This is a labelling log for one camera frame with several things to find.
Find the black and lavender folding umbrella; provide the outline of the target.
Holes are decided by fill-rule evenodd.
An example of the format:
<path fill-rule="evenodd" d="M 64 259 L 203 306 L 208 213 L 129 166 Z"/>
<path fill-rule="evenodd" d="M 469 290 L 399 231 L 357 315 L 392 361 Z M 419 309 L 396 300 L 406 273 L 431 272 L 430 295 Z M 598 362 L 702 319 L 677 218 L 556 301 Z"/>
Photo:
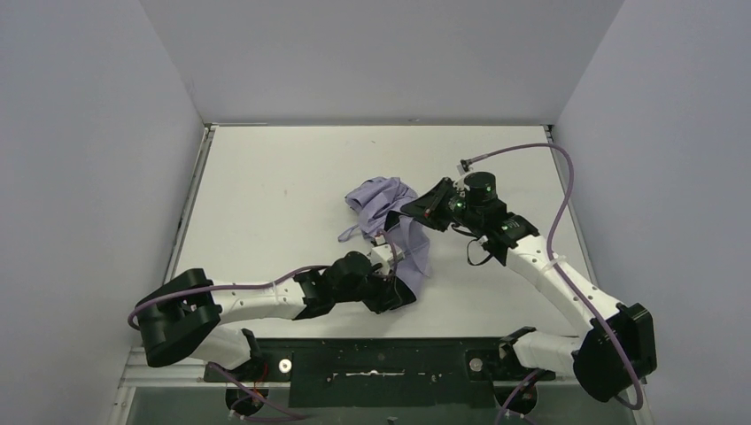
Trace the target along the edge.
<path fill-rule="evenodd" d="M 357 231 L 366 239 L 385 232 L 388 240 L 405 254 L 397 266 L 397 277 L 416 296 L 430 276 L 430 239 L 424 226 L 403 215 L 401 208 L 417 198 L 416 191 L 398 177 L 368 179 L 345 195 L 345 204 L 356 214 L 356 223 L 337 237 L 343 243 Z"/>

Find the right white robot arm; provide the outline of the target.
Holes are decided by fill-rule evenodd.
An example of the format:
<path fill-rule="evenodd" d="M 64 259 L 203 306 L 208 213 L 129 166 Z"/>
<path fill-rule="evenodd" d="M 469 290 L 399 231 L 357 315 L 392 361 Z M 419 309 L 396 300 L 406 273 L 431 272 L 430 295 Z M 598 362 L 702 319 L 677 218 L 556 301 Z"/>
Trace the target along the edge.
<path fill-rule="evenodd" d="M 502 340 L 500 351 L 521 367 L 573 376 L 600 402 L 657 368 L 651 313 L 610 296 L 563 256 L 548 253 L 538 229 L 499 199 L 493 174 L 475 172 L 460 182 L 444 178 L 399 212 L 437 231 L 464 227 L 492 259 L 529 282 L 567 320 L 574 336 L 524 328 Z"/>

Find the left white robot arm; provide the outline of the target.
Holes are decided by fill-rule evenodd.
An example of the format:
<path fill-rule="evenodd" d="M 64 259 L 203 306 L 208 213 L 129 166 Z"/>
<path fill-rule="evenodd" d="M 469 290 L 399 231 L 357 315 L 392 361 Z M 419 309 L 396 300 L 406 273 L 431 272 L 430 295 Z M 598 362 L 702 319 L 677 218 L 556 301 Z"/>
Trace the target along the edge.
<path fill-rule="evenodd" d="M 301 321 L 343 303 L 380 314 L 410 305 L 416 295 L 387 260 L 350 251 L 330 265 L 294 269 L 270 282 L 220 282 L 191 268 L 142 298 L 128 325 L 142 339 L 150 367 L 201 359 L 236 370 L 258 358 L 249 329 L 233 323 L 260 319 Z"/>

